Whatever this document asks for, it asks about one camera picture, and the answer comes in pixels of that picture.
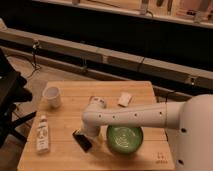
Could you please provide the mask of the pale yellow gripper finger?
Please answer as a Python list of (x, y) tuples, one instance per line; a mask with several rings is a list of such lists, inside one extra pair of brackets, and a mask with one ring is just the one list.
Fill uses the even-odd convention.
[(99, 133), (96, 139), (99, 144), (102, 144), (104, 142), (102, 133)]

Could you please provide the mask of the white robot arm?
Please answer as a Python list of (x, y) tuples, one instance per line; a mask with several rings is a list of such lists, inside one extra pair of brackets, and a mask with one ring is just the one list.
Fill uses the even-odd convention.
[(82, 132), (97, 137), (105, 125), (169, 128), (178, 131), (176, 171), (213, 171), (213, 95), (184, 102), (102, 108), (91, 100), (82, 113)]

